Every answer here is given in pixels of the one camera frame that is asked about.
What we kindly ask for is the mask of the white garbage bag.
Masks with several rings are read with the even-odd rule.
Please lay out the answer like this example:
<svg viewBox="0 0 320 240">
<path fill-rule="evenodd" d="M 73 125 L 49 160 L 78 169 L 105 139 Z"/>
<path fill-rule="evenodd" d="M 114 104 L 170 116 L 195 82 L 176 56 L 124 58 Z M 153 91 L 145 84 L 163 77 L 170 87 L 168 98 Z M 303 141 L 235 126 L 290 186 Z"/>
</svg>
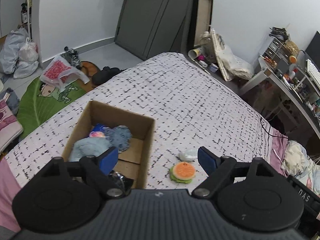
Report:
<svg viewBox="0 0 320 240">
<path fill-rule="evenodd" d="M 37 45 L 25 28 L 11 31 L 1 49 L 1 73 L 15 79 L 30 76 L 39 66 Z"/>
</svg>

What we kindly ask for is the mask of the dark grey door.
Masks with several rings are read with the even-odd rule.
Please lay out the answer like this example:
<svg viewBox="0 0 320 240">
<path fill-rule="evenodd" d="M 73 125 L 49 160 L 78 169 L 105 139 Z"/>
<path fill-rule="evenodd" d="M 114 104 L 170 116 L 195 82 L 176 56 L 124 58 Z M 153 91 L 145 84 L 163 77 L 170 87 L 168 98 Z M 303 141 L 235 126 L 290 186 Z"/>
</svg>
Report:
<svg viewBox="0 0 320 240">
<path fill-rule="evenodd" d="M 164 52 L 179 52 L 191 0 L 124 0 L 115 43 L 147 60 Z"/>
</svg>

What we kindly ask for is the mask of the brown framed board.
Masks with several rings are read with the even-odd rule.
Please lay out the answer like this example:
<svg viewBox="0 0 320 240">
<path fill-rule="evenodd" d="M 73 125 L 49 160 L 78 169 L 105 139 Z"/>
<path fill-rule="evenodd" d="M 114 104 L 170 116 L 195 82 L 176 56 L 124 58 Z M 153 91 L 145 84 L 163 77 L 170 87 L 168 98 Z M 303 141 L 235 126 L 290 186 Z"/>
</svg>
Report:
<svg viewBox="0 0 320 240">
<path fill-rule="evenodd" d="M 213 0 L 193 0 L 187 49 L 193 49 L 200 45 L 201 35 L 210 30 L 212 22 Z"/>
</svg>

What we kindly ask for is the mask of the black monitor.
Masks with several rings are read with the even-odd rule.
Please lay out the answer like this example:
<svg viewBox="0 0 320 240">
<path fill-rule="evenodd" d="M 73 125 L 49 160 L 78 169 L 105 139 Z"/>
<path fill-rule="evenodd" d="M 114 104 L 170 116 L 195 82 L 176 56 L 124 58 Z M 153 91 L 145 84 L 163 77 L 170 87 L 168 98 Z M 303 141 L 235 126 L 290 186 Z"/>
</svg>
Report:
<svg viewBox="0 0 320 240">
<path fill-rule="evenodd" d="M 320 33 L 317 31 L 305 50 L 306 57 L 320 69 Z"/>
</svg>

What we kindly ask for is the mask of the red white plastic bag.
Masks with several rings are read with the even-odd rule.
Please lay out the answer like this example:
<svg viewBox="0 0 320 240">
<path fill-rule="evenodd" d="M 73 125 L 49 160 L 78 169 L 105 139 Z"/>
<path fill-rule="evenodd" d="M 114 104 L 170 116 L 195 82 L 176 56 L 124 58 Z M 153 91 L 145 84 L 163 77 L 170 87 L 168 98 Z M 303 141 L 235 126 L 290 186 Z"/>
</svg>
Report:
<svg viewBox="0 0 320 240">
<path fill-rule="evenodd" d="M 58 88 L 63 92 L 68 85 L 80 79 L 84 84 L 89 83 L 89 78 L 76 67 L 71 66 L 62 56 L 56 55 L 42 72 L 40 81 Z"/>
</svg>

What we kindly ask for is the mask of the white desk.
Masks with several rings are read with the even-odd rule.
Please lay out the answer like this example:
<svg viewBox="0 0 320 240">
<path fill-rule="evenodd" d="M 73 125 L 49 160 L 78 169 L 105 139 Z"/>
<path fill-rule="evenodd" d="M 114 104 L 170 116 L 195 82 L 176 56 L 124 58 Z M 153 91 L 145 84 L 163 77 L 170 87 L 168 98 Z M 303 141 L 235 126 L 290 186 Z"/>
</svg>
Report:
<svg viewBox="0 0 320 240">
<path fill-rule="evenodd" d="M 309 125 L 312 127 L 313 131 L 319 138 L 319 122 L 317 121 L 313 113 L 310 111 L 310 109 L 307 107 L 307 105 L 304 104 L 303 101 L 298 98 L 298 95 L 294 92 L 292 88 L 285 85 L 283 79 L 280 79 L 276 76 L 271 66 L 264 60 L 264 58 L 261 55 L 258 58 L 258 62 L 260 64 L 261 70 L 239 89 L 239 95 L 244 95 L 249 90 L 259 85 L 266 79 L 272 80 L 278 86 L 278 88 L 284 94 L 286 94 L 286 96 L 295 104 L 295 106 L 299 109 L 300 113 L 304 116 L 306 121 L 309 123 Z"/>
</svg>

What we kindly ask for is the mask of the pink glowing toy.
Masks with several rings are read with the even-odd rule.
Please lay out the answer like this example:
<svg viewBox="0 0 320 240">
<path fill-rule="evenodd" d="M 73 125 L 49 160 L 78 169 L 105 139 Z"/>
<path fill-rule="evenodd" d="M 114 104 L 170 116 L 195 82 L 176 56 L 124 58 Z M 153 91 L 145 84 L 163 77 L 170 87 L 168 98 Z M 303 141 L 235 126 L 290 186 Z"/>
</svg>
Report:
<svg viewBox="0 0 320 240">
<path fill-rule="evenodd" d="M 102 131 L 91 131 L 89 134 L 90 138 L 105 138 L 106 135 Z"/>
</svg>

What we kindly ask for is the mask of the beige tote bag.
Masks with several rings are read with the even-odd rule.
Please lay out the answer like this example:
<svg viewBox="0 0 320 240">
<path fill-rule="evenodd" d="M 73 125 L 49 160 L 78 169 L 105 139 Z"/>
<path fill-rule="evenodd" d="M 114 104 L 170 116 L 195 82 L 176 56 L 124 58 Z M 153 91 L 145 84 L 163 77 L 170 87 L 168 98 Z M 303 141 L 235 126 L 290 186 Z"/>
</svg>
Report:
<svg viewBox="0 0 320 240">
<path fill-rule="evenodd" d="M 213 43 L 213 50 L 217 60 L 219 70 L 225 81 L 231 81 L 234 77 L 250 80 L 254 75 L 253 66 L 247 61 L 235 56 L 227 46 L 222 37 L 210 29 L 210 38 Z"/>
</svg>

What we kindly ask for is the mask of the paper cup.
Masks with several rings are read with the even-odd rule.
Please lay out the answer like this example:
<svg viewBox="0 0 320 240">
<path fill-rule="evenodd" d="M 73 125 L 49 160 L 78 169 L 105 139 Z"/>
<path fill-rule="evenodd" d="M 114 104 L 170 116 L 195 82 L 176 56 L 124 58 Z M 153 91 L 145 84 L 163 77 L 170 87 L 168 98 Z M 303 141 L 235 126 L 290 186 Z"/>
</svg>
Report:
<svg viewBox="0 0 320 240">
<path fill-rule="evenodd" d="M 198 57 L 201 56 L 202 54 L 203 54 L 203 49 L 202 49 L 202 47 L 194 48 L 194 49 L 188 51 L 188 56 L 189 56 L 189 58 L 191 58 L 191 59 L 193 59 L 193 60 L 196 59 L 196 58 L 198 58 Z"/>
</svg>

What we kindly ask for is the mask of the light blue plush toy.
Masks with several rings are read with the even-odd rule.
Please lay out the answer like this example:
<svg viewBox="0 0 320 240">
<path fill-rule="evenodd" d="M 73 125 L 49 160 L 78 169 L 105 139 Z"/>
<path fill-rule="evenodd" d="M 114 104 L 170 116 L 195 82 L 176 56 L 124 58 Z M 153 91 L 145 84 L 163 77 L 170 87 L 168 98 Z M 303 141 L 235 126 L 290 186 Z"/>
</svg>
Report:
<svg viewBox="0 0 320 240">
<path fill-rule="evenodd" d="M 87 137 L 78 140 L 73 145 L 69 161 L 79 161 L 82 157 L 87 155 L 98 157 L 111 146 L 112 144 L 106 138 L 102 137 Z"/>
</svg>

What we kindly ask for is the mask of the cardboard box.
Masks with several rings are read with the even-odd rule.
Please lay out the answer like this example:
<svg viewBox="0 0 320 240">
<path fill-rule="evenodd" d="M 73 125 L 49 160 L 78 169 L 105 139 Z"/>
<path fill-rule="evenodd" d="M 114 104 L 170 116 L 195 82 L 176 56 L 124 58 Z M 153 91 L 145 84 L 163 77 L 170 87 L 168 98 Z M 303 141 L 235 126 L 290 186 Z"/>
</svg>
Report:
<svg viewBox="0 0 320 240">
<path fill-rule="evenodd" d="M 97 155 L 104 145 L 119 151 L 113 168 L 133 179 L 133 187 L 146 187 L 155 120 L 111 105 L 90 101 L 62 153 L 65 161 L 79 160 L 84 150 Z"/>
</svg>

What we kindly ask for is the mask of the grey drawer organizer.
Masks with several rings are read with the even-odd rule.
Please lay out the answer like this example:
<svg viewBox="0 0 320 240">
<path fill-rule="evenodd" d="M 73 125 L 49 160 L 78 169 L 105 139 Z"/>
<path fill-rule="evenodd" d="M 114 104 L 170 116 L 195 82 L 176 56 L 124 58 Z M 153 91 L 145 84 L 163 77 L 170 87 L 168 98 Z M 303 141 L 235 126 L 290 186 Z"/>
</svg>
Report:
<svg viewBox="0 0 320 240">
<path fill-rule="evenodd" d="M 283 60 L 286 64 L 289 64 L 289 52 L 276 37 L 269 37 L 267 39 L 267 47 L 263 53 L 263 57 L 275 63 Z"/>
</svg>

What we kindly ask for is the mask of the white keyboard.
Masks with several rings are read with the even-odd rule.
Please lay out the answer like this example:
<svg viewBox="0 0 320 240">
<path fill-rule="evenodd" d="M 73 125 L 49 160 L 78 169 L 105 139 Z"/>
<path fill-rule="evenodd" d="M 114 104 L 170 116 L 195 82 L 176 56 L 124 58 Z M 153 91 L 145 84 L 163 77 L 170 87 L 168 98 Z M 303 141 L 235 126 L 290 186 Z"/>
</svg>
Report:
<svg viewBox="0 0 320 240">
<path fill-rule="evenodd" d="M 312 78 L 318 89 L 320 89 L 320 72 L 310 59 L 306 60 L 306 72 Z"/>
</svg>

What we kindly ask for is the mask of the crumpled floral bedding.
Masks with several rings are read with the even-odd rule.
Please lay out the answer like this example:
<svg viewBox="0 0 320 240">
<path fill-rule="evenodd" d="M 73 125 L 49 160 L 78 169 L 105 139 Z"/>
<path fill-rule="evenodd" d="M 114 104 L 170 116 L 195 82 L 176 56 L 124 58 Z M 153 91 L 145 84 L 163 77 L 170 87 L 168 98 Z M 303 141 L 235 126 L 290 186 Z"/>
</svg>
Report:
<svg viewBox="0 0 320 240">
<path fill-rule="evenodd" d="M 281 168 L 319 196 L 319 165 L 307 155 L 301 144 L 293 140 L 287 142 Z"/>
</svg>

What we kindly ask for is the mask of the green cartoon rug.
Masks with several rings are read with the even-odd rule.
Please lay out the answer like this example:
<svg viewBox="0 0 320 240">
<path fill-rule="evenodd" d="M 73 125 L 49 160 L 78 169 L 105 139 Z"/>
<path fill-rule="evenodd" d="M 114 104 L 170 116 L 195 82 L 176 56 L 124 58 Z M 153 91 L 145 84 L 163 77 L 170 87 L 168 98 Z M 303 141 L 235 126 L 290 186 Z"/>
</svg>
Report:
<svg viewBox="0 0 320 240">
<path fill-rule="evenodd" d="M 86 91 L 74 81 L 61 92 L 40 81 L 37 77 L 28 86 L 19 104 L 17 120 L 23 127 L 20 139 L 24 139 L 40 125 L 50 119 L 64 107 L 86 94 Z"/>
</svg>

